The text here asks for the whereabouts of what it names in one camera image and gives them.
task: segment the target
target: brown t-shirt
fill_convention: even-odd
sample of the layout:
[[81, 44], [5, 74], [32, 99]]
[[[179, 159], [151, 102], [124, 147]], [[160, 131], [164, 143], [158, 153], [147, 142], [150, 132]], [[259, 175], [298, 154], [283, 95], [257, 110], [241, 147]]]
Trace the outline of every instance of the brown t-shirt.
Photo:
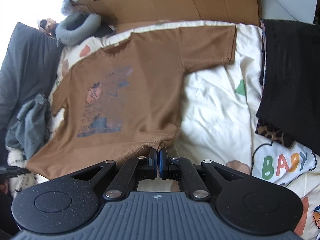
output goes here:
[[53, 94], [52, 114], [64, 108], [64, 121], [27, 168], [53, 179], [169, 146], [184, 75], [233, 62], [235, 38], [235, 26], [132, 33], [81, 60]]

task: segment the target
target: green triangle print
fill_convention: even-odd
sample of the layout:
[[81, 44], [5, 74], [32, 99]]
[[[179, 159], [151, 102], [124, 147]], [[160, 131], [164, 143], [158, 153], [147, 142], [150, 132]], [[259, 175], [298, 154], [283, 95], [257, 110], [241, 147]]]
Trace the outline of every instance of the green triangle print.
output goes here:
[[239, 95], [245, 96], [245, 85], [243, 79], [240, 80], [239, 86], [236, 88], [235, 92]]

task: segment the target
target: gray neck pillow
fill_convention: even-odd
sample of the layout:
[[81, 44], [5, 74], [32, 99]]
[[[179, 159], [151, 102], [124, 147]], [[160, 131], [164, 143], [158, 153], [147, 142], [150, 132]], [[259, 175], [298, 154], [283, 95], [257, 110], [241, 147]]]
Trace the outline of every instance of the gray neck pillow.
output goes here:
[[[69, 15], [64, 21], [60, 22], [56, 28], [57, 45], [62, 43], [73, 46], [80, 44], [86, 38], [91, 37], [101, 25], [101, 16], [92, 13], [86, 19], [85, 18], [85, 14], [75, 12]], [[83, 19], [85, 19], [84, 22], [73, 30], [73, 26]]]

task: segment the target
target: gray cushion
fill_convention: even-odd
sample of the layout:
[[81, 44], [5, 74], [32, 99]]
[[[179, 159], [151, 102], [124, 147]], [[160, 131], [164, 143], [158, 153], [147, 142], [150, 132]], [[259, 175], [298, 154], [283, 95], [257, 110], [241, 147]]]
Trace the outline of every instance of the gray cushion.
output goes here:
[[0, 164], [6, 160], [7, 128], [21, 106], [37, 94], [47, 98], [56, 79], [63, 46], [41, 31], [17, 23], [0, 70]]
[[73, 46], [92, 36], [101, 25], [101, 16], [94, 13], [90, 14], [78, 28], [71, 30], [74, 24], [84, 17], [86, 15], [83, 13], [75, 12], [60, 22], [56, 29], [57, 42]]

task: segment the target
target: leopard print fabric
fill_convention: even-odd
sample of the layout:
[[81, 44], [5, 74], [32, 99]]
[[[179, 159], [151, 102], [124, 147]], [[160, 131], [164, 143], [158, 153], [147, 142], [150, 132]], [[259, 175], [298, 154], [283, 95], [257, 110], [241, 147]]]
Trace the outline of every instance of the leopard print fabric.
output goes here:
[[279, 128], [274, 127], [272, 124], [261, 119], [258, 120], [255, 133], [262, 135], [271, 141], [276, 141], [287, 148], [291, 148], [294, 142], [294, 138], [292, 136], [284, 133]]

